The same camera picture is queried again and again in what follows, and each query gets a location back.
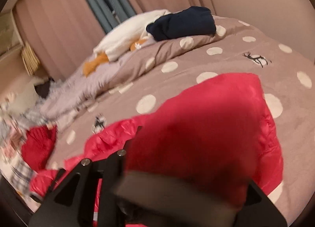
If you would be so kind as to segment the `red puffer down jacket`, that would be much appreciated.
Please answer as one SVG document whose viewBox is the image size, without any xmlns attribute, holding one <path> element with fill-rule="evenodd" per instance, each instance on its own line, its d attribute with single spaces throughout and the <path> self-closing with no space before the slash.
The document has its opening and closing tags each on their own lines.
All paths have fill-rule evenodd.
<svg viewBox="0 0 315 227">
<path fill-rule="evenodd" d="M 268 197 L 268 160 L 280 151 L 260 80 L 247 73 L 207 79 L 106 127 L 84 158 L 106 159 L 127 140 L 113 192 L 140 226 L 233 226 L 250 181 Z"/>
</svg>

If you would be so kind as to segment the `plaid clothes pile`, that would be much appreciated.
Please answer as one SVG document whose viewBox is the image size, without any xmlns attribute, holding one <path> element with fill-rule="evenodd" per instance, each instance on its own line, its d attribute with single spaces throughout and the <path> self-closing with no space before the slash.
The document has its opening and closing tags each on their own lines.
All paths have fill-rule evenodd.
<svg viewBox="0 0 315 227">
<path fill-rule="evenodd" d="M 1 101 L 1 174 L 22 197 L 29 193 L 34 171 L 23 161 L 21 147 L 27 131 L 49 123 L 39 111 L 43 102 L 33 86 Z"/>
</svg>

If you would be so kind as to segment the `dark red folded garment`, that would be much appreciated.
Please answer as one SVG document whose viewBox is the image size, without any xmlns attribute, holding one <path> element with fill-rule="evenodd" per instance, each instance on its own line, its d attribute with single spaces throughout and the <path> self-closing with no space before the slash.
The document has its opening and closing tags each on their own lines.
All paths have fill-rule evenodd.
<svg viewBox="0 0 315 227">
<path fill-rule="evenodd" d="M 26 132 L 26 142 L 21 147 L 24 162 L 35 172 L 44 170 L 55 148 L 57 126 L 37 126 Z"/>
</svg>

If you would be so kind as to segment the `lilac grey crumpled blanket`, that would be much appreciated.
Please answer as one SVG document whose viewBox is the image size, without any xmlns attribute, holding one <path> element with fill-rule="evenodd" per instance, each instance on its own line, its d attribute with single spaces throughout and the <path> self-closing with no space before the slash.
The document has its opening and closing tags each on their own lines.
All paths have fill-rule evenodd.
<svg viewBox="0 0 315 227">
<path fill-rule="evenodd" d="M 126 53 L 117 61 L 103 63 L 89 76 L 83 75 L 83 66 L 80 66 L 60 87 L 49 93 L 39 112 L 47 120 L 56 120 L 85 101 L 95 99 L 111 89 L 110 81 L 130 57 L 131 54 Z"/>
</svg>

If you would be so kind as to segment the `small black garment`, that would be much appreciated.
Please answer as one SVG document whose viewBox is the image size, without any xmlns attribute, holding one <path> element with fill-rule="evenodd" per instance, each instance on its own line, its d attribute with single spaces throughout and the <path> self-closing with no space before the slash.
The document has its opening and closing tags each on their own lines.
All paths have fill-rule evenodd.
<svg viewBox="0 0 315 227">
<path fill-rule="evenodd" d="M 44 83 L 38 84 L 34 86 L 36 94 L 40 96 L 40 98 L 46 99 L 50 92 L 51 84 L 54 84 L 55 80 L 53 78 L 48 78 Z"/>
</svg>

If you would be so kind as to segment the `taupe polka dot duvet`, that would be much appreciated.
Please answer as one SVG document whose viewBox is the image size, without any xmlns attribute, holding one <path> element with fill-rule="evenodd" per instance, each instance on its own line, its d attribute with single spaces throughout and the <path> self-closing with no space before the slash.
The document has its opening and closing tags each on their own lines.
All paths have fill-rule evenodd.
<svg viewBox="0 0 315 227">
<path fill-rule="evenodd" d="M 215 36 L 149 40 L 110 81 L 111 89 L 62 116 L 74 117 L 59 129 L 47 166 L 61 168 L 80 155 L 102 126 L 154 112 L 181 91 L 223 73 L 256 74 L 275 121 L 284 175 L 270 194 L 288 224 L 304 213 L 314 194 L 314 65 L 298 52 L 255 27 L 216 17 Z"/>
</svg>

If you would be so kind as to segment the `woven straw basket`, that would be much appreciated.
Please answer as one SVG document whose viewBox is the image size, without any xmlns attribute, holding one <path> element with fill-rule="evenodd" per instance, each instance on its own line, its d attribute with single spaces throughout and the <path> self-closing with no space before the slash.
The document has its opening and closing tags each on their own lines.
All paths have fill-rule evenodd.
<svg viewBox="0 0 315 227">
<path fill-rule="evenodd" d="M 40 68 L 41 62 L 33 51 L 31 45 L 26 41 L 21 51 L 21 58 L 29 76 L 33 76 Z"/>
</svg>

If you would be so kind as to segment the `pink pleated curtain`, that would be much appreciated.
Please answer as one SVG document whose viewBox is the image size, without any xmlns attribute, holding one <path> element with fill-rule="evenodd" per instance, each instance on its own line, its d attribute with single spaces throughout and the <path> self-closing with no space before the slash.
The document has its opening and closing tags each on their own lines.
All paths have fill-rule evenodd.
<svg viewBox="0 0 315 227">
<path fill-rule="evenodd" d="M 214 8 L 212 0 L 128 0 L 136 13 L 177 12 L 189 6 Z M 49 76 L 68 78 L 104 37 L 86 0 L 18 0 L 13 16 Z"/>
</svg>

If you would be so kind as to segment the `white plush goose toy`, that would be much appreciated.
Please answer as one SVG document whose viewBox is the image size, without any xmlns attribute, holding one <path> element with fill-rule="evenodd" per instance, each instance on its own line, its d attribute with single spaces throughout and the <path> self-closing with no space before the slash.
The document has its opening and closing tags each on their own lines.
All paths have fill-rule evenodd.
<svg viewBox="0 0 315 227">
<path fill-rule="evenodd" d="M 94 60 L 83 64 L 82 74 L 89 76 L 102 63 L 113 62 L 130 50 L 139 40 L 148 36 L 146 27 L 158 18 L 168 15 L 167 9 L 153 10 L 137 14 L 105 35 L 99 44 L 93 49 Z"/>
</svg>

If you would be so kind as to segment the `folded navy blue garment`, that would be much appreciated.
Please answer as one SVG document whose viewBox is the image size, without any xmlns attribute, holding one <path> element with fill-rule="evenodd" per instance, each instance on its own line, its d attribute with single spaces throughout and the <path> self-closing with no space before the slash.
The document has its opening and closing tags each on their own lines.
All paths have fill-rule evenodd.
<svg viewBox="0 0 315 227">
<path fill-rule="evenodd" d="M 158 18 L 146 27 L 156 41 L 186 36 L 214 35 L 216 25 L 210 9 L 191 6 L 188 9 Z"/>
</svg>

